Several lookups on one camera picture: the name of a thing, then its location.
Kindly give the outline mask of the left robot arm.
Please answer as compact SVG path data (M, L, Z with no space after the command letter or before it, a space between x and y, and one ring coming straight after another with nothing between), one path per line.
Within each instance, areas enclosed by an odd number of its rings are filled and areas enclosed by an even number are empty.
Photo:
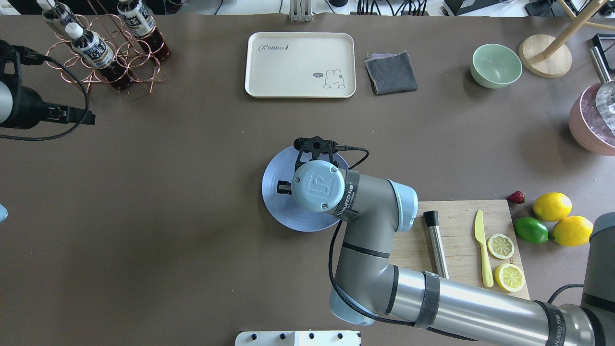
M42 100L32 88L22 85L22 65L42 65L52 62L77 82L84 94L84 108L75 108ZM41 121L58 124L73 123L68 131L44 137L5 136L1 138L21 141L44 141L58 139L74 131L79 125L95 124L95 115L90 111L86 88L66 66L33 49L0 42L0 124L3 128L31 129Z

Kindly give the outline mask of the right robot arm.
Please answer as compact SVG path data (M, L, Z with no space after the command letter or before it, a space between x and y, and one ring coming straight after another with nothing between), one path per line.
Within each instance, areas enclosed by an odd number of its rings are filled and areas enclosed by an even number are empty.
M264 202L291 229L324 230L345 222L337 269L329 263L332 313L355 325L426 329L497 346L614 344L614 214L598 217L589 235L579 305L556 306L391 263L394 236L418 216L415 190L349 167L334 141L299 138L268 164Z

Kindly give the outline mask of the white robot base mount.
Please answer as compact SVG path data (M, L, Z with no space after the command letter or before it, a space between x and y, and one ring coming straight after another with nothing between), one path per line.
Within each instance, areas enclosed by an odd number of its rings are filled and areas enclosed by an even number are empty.
M352 330L244 331L235 346L360 346L362 336Z

